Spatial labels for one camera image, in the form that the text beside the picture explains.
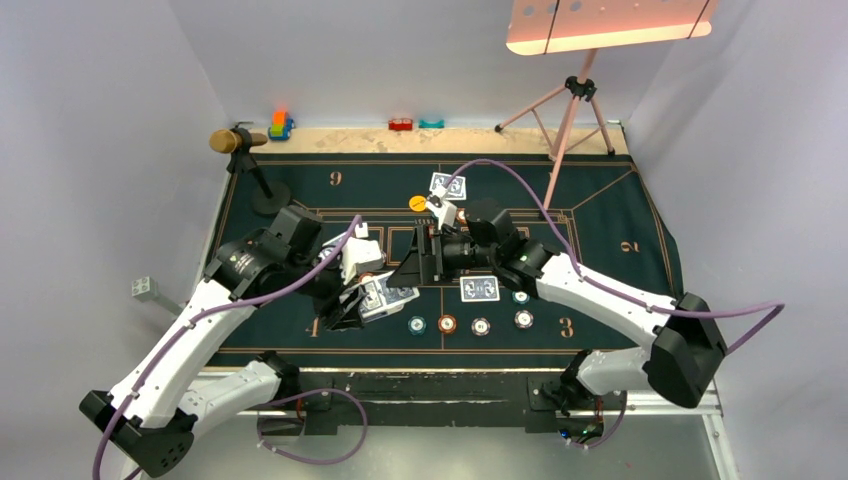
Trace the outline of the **blue playing card deck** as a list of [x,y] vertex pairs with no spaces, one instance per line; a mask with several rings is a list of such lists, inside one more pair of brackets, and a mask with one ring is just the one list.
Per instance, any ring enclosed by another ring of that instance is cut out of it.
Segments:
[[391,272],[372,275],[360,283],[359,315],[364,323],[398,313],[407,303],[420,297],[416,287],[389,287],[391,275]]

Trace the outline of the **dealt card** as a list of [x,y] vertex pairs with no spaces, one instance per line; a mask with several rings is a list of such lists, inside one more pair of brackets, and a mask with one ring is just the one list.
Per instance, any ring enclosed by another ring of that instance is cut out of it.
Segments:
[[465,178],[458,176],[453,180],[449,176],[436,176],[431,181],[431,189],[444,191],[443,199],[463,201],[467,198]]
[[464,303],[500,300],[499,281],[493,275],[462,276],[459,279],[459,289],[461,301]]

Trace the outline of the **orange chip stack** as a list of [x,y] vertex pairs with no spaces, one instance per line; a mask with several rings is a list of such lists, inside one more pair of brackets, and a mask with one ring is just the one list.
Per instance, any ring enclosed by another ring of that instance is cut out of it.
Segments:
[[452,315],[442,315],[438,319],[438,329],[442,334],[453,334],[457,329],[457,320]]

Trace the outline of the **blue green chip stack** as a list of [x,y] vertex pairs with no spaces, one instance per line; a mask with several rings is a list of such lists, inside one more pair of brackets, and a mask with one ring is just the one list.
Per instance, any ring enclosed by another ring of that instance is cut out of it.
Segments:
[[427,321],[421,316],[413,316],[407,323],[408,331],[411,335],[423,335],[427,329]]

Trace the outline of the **brown white chip stack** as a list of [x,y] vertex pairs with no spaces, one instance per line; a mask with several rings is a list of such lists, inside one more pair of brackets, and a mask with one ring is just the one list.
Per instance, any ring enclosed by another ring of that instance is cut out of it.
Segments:
[[475,336],[486,336],[491,331],[491,324],[486,318],[475,318],[471,323],[471,331]]

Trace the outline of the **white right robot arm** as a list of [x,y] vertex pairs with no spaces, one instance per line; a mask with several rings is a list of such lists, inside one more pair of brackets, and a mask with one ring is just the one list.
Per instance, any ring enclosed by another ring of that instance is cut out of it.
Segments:
[[416,227],[389,286],[439,285],[466,270],[487,269],[495,277],[494,292],[505,287],[563,305],[634,342],[624,350],[579,352],[558,386],[541,393],[556,408],[588,408],[606,394],[629,390],[652,390],[683,408],[700,404],[728,354],[703,299],[686,294],[675,300],[601,275],[526,237],[491,199],[465,209],[463,228],[454,227],[456,208],[448,201],[432,209],[435,223]]

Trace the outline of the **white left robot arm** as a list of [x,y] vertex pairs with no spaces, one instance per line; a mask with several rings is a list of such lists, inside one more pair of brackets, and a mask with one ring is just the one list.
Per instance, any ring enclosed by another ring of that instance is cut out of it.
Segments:
[[356,280],[383,254],[355,216],[331,240],[322,219],[286,206],[271,225],[221,245],[184,310],[147,356],[109,390],[93,390],[80,411],[136,472],[159,478],[193,443],[254,407],[284,409],[307,397],[297,366],[265,351],[242,369],[202,388],[195,379],[224,341],[260,308],[292,294],[314,304],[328,326],[359,318]]

